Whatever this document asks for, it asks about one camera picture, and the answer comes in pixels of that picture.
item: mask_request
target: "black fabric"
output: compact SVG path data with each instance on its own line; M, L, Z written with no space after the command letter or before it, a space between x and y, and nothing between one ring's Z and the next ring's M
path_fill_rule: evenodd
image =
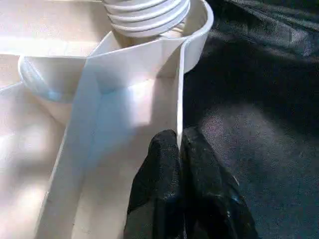
M173 131L157 134L134 178L124 239L257 239L236 180L195 129L182 156Z
M209 3L184 127L238 179L262 238L319 238L318 1Z
M133 180L124 239L186 238L181 173L176 134L155 135Z

